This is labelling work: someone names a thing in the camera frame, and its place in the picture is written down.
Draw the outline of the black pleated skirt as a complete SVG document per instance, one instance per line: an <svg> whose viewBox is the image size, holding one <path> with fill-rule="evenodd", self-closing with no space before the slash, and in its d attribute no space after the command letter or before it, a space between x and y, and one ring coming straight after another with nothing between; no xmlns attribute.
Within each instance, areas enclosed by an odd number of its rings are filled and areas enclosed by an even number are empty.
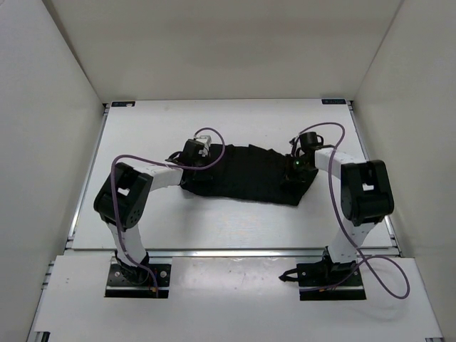
<svg viewBox="0 0 456 342"><path fill-rule="evenodd" d="M213 167L185 171L180 187L201 197L299 205L318 174L291 155L255 145L225 147Z"/></svg>

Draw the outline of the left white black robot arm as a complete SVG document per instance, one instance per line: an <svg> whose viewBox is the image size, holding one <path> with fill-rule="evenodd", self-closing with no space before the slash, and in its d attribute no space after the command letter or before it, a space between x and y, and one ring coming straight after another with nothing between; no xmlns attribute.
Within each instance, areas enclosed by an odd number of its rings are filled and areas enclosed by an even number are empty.
<svg viewBox="0 0 456 342"><path fill-rule="evenodd" d="M107 180L95 197L93 208L113 235L120 272L131 284L141 286L151 281L157 286L157 276L149 266L149 256L138 228L149 194L162 188L183 185L196 171L211 165L211 143L208 135L189 139L182 152L170 156L169 165L149 162L135 169L119 159L115 160Z"/></svg>

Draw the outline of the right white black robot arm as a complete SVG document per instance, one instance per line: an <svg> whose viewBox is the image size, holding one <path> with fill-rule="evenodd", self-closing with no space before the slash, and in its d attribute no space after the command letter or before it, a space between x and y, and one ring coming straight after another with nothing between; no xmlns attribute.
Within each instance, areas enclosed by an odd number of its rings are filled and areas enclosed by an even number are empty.
<svg viewBox="0 0 456 342"><path fill-rule="evenodd" d="M330 198L336 219L342 224L339 232L327 246L321 260L298 264L285 271L281 281L300 281L302 286L315 286L318 290L342 283L358 270L358 248L368 233L394 209L393 194L388 172L381 160L367 161L324 145L315 132L302 133L291 141L293 168L305 175L325 171L328 181L340 181L340 200L333 188Z"/></svg>

